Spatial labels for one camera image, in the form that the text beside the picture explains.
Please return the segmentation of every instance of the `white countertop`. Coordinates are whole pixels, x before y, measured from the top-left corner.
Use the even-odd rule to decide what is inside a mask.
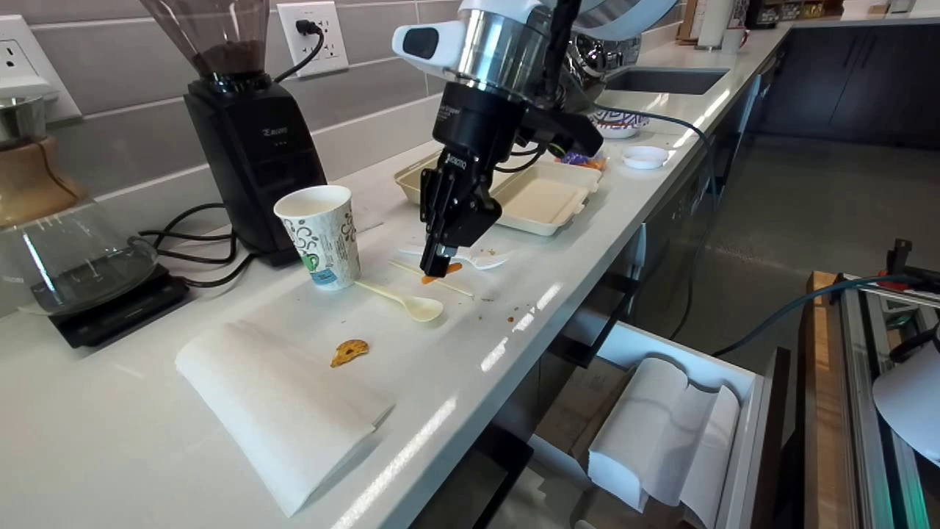
[[[745,53],[652,50],[643,60],[733,68],[703,97],[606,93],[606,103],[667,112],[709,129],[739,97],[780,32]],[[322,297],[307,273],[254,266],[232,290],[200,297],[98,353],[75,353],[42,315],[0,317],[0,526],[405,526],[489,425],[552,335],[670,187],[698,137],[652,122],[633,141],[673,147],[665,169],[611,165],[587,209],[552,237],[490,228],[483,243],[511,248],[490,273],[463,269],[433,284],[451,307],[436,329],[363,290]],[[392,172],[433,144],[347,175],[366,278],[417,287],[404,247],[424,240],[417,209]],[[329,362],[335,342],[369,338],[373,353],[335,369],[396,404],[376,445],[297,516],[285,516],[258,476],[176,372],[176,348],[203,329],[251,317]]]

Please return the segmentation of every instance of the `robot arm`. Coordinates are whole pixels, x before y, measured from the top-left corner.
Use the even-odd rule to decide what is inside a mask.
[[[595,100],[606,74],[583,50],[584,37],[596,50],[596,41],[624,28],[617,4],[633,2],[587,2],[583,9],[583,0],[465,0],[463,21],[395,32],[396,56],[451,78],[433,132],[443,153],[420,175],[420,219],[427,222],[420,266],[430,275],[443,275],[455,248],[470,247],[501,219],[502,209],[489,191],[493,166],[515,144],[539,141],[552,153],[587,156],[601,148],[604,137],[595,122],[573,113]]]

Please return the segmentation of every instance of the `electrical outlet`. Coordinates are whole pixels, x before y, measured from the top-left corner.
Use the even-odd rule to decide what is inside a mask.
[[[297,21],[311,21],[323,32],[322,53],[307,68],[300,68],[295,75],[319,75],[319,74],[351,68],[335,2],[280,2],[277,13],[282,16],[282,28],[285,28],[285,41],[289,41],[295,65],[300,65],[319,46],[319,34],[300,34]]]
[[[0,97],[54,97],[51,119],[84,113],[22,13],[0,13]]]

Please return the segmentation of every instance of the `small food piece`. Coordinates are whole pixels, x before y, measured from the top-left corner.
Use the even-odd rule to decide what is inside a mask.
[[[335,356],[333,356],[329,366],[351,364],[351,362],[355,362],[355,357],[366,356],[366,353],[370,353],[370,342],[369,342],[369,340],[358,340],[358,338],[344,340],[344,342],[335,345]]]
[[[463,269],[463,266],[465,266],[465,265],[452,262],[452,265],[448,265],[448,273],[443,273],[443,275],[451,275],[451,273],[455,273],[455,269]]]

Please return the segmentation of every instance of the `paper cup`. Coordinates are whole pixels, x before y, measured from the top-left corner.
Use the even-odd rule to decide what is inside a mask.
[[[354,191],[314,184],[275,201],[319,290],[344,290],[358,278]]]

